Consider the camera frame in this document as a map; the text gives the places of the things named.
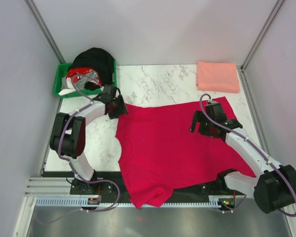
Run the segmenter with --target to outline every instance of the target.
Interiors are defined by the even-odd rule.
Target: folded towel
[[[238,93],[239,81],[234,63],[197,63],[196,86],[198,90]]]
[[[228,119],[235,118],[226,98],[218,98]],[[254,173],[221,139],[192,133],[189,127],[199,102],[156,108],[127,105],[118,120],[119,166],[130,201],[140,208],[161,206],[174,189],[214,181],[217,173],[237,169]]]

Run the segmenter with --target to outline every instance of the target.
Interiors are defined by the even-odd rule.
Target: crumpled red fabric
[[[215,100],[228,119],[236,118],[225,97]],[[214,181],[217,173],[227,169],[255,177],[221,139],[189,131],[199,102],[154,108],[127,105],[127,109],[129,113],[119,118],[116,137],[122,147],[121,174],[137,208],[159,207],[173,189]]]

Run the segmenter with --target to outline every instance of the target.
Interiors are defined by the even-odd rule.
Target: green basket
[[[59,96],[60,98],[70,98],[70,97],[78,97],[81,96],[78,92],[72,92],[67,95],[59,95],[58,93],[61,91],[61,84],[62,84],[62,78],[65,77],[68,73],[68,68],[72,65],[73,63],[62,63],[59,64],[57,67],[57,72],[56,72],[56,79],[55,79],[55,84],[54,84],[54,95]],[[114,74],[113,74],[113,85],[117,86],[117,79],[116,79],[116,60],[114,59]],[[97,95],[102,92],[100,88],[96,90],[81,90],[81,92],[85,95]]]

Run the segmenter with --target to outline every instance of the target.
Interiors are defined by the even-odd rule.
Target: marble surface
[[[151,65],[117,67],[118,87],[128,104],[157,107],[198,101],[203,93],[212,98],[225,96],[247,133],[259,144],[248,103],[240,83],[238,94],[198,91],[195,86],[196,65]],[[61,112],[69,113],[87,104],[84,97],[63,99]],[[119,171],[121,155],[119,141],[115,138],[117,119],[102,116],[86,129],[84,152],[90,165],[97,171]],[[70,171],[67,162],[60,160],[55,151],[49,150],[45,171]]]

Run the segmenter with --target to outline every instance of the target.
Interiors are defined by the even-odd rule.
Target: gray wall
[[[284,3],[247,76],[271,155],[296,169],[296,0]]]
[[[58,61],[23,0],[0,0],[0,237],[12,236],[57,106]]]
[[[242,64],[276,0],[33,0],[64,59],[89,47],[120,65]]]

